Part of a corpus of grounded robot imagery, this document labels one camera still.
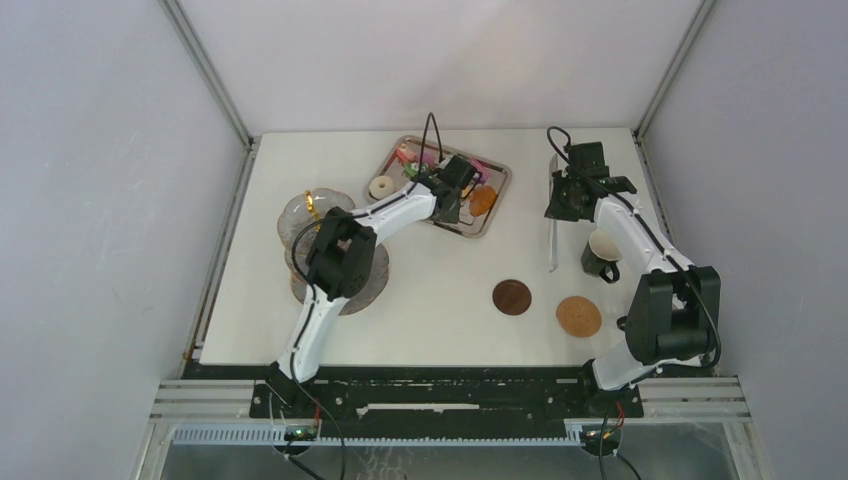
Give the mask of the metal serving tray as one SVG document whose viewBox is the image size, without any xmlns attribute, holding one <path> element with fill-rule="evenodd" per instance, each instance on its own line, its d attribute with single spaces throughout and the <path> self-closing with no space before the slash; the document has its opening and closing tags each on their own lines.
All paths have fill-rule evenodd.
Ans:
<svg viewBox="0 0 848 480">
<path fill-rule="evenodd" d="M 501 163 L 489 160 L 468 151 L 448 146 L 440 147 L 438 142 L 435 140 L 427 141 L 425 146 L 422 146 L 421 143 L 422 139 L 419 136 L 403 135 L 399 137 L 394 146 L 390 148 L 389 153 L 382 164 L 377 168 L 374 177 L 380 175 L 392 177 L 395 181 L 396 191 L 399 191 L 401 188 L 405 187 L 407 183 L 412 181 L 405 175 L 403 165 L 407 162 L 418 161 L 419 155 L 423 156 L 423 161 L 426 162 L 432 170 L 436 169 L 436 167 L 440 165 L 438 160 L 439 154 L 444 156 L 445 161 L 448 161 L 448 159 L 453 155 L 463 155 L 468 157 L 470 160 L 472 158 L 476 158 L 481 162 L 485 162 L 488 165 L 490 177 L 485 184 L 478 185 L 476 183 L 475 175 L 472 183 L 462 192 L 459 222 L 455 224 L 439 223 L 432 220 L 429 222 L 431 225 L 465 238 L 478 239 L 483 237 L 487 233 L 490 224 L 495 217 L 496 211 L 501 204 L 501 197 L 505 194 L 510 184 L 512 171 L 509 167 Z M 379 200 L 373 200 L 368 195 L 368 185 L 371 180 L 369 180 L 365 186 L 364 195 L 367 202 L 375 203 Z M 469 196 L 475 188 L 483 185 L 491 186 L 496 190 L 497 200 L 486 214 L 480 217 L 473 217 L 469 213 Z"/>
</svg>

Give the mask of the three-tier glass dessert stand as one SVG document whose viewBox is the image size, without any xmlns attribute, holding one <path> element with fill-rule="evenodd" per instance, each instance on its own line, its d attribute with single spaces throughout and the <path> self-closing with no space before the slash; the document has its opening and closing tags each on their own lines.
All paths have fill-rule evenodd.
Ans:
<svg viewBox="0 0 848 480">
<path fill-rule="evenodd" d="M 315 188 L 293 197 L 284 207 L 277 220 L 277 231 L 283 245 L 284 260 L 291 271 L 290 288 L 295 299 L 303 303 L 306 294 L 306 283 L 296 271 L 297 264 L 306 272 L 306 256 L 314 242 L 318 226 L 307 232 L 298 243 L 295 256 L 296 236 L 310 223 L 323 218 L 332 207 L 344 210 L 354 210 L 354 200 L 344 192 L 330 188 Z M 369 307 L 384 291 L 390 277 L 390 255 L 383 244 L 377 246 L 370 276 L 364 288 L 343 307 L 342 316 L 358 313 Z"/>
</svg>

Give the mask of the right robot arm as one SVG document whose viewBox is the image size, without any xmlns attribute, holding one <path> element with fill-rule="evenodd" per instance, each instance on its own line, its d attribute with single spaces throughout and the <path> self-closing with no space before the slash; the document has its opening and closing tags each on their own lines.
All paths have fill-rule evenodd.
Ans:
<svg viewBox="0 0 848 480">
<path fill-rule="evenodd" d="M 611 175 L 601 143 L 566 143 L 554 151 L 546 218 L 594 223 L 639 277 L 623 341 L 588 362 L 594 378 L 577 391 L 582 410 L 602 416 L 616 405 L 617 390 L 665 365 L 688 367 L 690 360 L 710 355 L 706 366 L 715 366 L 721 280 L 714 268 L 695 265 L 650 226 L 635 185 Z"/>
</svg>

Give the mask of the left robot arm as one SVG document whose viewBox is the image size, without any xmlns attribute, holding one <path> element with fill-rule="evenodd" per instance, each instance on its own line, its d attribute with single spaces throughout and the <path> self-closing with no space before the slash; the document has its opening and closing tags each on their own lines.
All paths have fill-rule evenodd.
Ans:
<svg viewBox="0 0 848 480">
<path fill-rule="evenodd" d="M 294 332 L 276 361 L 287 379 L 274 392 L 274 404 L 290 417 L 311 407 L 311 388 L 331 327 L 343 307 L 366 286 L 377 247 L 401 229 L 423 220 L 456 223 L 463 191 L 477 169 L 469 159 L 454 155 L 429 172 L 420 171 L 406 186 L 367 208 L 339 207 L 304 227 L 295 237 L 316 229 L 306 256 L 308 270 L 298 274 L 306 282 L 305 299 Z"/>
</svg>

